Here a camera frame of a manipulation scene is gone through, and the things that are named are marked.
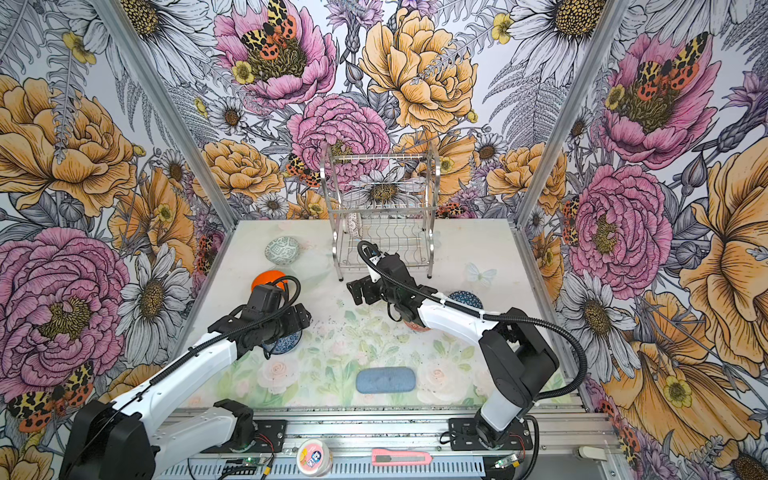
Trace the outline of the pink utility knife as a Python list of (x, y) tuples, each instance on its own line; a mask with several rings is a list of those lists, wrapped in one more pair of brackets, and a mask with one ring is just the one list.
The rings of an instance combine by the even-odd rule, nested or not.
[(433, 457), (426, 452), (414, 450), (388, 450), (377, 448), (372, 451), (371, 463), (374, 466), (425, 466), (430, 465)]

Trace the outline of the dark blue patterned bowl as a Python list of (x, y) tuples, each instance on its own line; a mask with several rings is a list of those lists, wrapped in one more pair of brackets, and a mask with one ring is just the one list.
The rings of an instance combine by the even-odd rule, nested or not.
[(482, 301), (472, 292), (458, 290), (450, 293), (448, 297), (457, 303), (472, 307), (474, 309), (483, 309)]

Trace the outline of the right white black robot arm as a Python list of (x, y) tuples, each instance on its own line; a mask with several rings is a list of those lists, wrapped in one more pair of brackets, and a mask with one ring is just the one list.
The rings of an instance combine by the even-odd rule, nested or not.
[(512, 308), (487, 313), (462, 304), (437, 289), (418, 284), (398, 254), (384, 253), (364, 241), (358, 255), (368, 275), (347, 283), (357, 305), (383, 301), (394, 319), (439, 330), (479, 348), (493, 383), (492, 392), (475, 416), (476, 435), (497, 449), (543, 398), (544, 387), (559, 369), (559, 359), (540, 331), (543, 322)]

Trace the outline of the steel wire dish rack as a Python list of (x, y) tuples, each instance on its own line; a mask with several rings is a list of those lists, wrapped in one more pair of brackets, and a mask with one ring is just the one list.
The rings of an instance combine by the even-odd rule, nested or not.
[[(437, 149), (394, 153), (342, 154), (325, 144), (320, 179), (331, 225), (331, 254), (339, 281), (366, 274), (357, 253), (362, 240), (397, 253), (410, 271), (433, 276), (434, 229), (441, 183)], [(347, 233), (346, 215), (360, 212), (363, 237)]]

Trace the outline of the small green circuit board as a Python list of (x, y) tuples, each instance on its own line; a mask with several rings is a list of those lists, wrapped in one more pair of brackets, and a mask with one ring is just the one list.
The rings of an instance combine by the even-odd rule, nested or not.
[(245, 457), (229, 459), (225, 463), (226, 469), (257, 470), (266, 467), (270, 462), (267, 457)]

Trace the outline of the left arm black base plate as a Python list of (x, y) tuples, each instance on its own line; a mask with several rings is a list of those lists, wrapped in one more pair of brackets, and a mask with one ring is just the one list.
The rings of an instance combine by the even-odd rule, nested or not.
[(257, 419), (254, 432), (241, 444), (213, 446), (201, 451), (201, 454), (256, 454), (281, 453), (286, 440), (286, 420)]

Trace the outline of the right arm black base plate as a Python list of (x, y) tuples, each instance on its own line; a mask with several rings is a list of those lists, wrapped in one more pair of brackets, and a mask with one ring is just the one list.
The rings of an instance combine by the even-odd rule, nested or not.
[(529, 451), (534, 447), (532, 431), (521, 421), (513, 421), (494, 447), (488, 447), (481, 441), (476, 424), (475, 418), (449, 418), (447, 435), (441, 439), (448, 442), (452, 451)]

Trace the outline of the blue floral ceramic bowl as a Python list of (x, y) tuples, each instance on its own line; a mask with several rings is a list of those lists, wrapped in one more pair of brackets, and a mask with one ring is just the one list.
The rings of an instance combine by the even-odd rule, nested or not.
[(282, 355), (293, 350), (300, 342), (302, 338), (302, 331), (292, 333), (288, 336), (282, 337), (273, 343), (266, 343), (263, 345), (263, 350), (269, 355)]

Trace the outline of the red patterned ceramic bowl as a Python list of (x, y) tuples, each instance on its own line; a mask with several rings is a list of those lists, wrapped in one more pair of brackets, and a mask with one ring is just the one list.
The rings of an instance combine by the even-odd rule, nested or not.
[(418, 321), (406, 320), (405, 325), (415, 332), (427, 332), (430, 330), (429, 327), (424, 326), (422, 323)]

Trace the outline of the green patterned ceramic bowl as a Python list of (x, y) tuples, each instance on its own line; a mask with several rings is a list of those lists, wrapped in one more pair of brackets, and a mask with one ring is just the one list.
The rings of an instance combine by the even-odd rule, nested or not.
[(301, 254), (299, 241), (292, 236), (280, 236), (270, 241), (264, 250), (265, 258), (278, 266), (294, 263)]

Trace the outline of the round pink sticker tin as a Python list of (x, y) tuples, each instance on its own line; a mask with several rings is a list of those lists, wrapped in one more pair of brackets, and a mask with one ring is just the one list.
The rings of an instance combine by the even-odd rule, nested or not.
[(296, 461), (303, 475), (320, 477), (331, 472), (333, 454), (322, 440), (308, 439), (299, 447)]

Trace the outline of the orange plastic bowl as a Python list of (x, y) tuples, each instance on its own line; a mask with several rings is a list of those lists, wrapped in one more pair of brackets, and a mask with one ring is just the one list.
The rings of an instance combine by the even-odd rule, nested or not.
[(259, 274), (251, 283), (251, 290), (254, 290), (258, 286), (273, 285), (277, 286), (283, 291), (288, 291), (288, 284), (286, 281), (281, 281), (285, 274), (279, 270), (268, 270)]

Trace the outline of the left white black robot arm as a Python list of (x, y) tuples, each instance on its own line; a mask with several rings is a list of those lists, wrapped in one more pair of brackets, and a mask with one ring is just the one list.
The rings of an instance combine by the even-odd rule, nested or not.
[(252, 289), (248, 301), (211, 324), (193, 346), (116, 399), (88, 402), (74, 417), (62, 479), (151, 479), (212, 447), (248, 448), (253, 410), (219, 400), (168, 428), (167, 418), (212, 376), (255, 348), (272, 348), (308, 328), (300, 281), (289, 275)]

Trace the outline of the white black lattice bowl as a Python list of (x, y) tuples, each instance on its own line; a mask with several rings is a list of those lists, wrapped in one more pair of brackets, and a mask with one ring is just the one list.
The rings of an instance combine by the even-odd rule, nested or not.
[(363, 237), (363, 217), (360, 212), (350, 212), (346, 215), (346, 229), (347, 233), (357, 239)]

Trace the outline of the blue grey sponge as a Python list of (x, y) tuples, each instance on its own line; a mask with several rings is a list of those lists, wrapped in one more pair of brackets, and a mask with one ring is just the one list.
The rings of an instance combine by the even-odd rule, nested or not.
[(361, 394), (407, 393), (416, 388), (416, 375), (407, 367), (376, 367), (361, 370), (355, 381)]

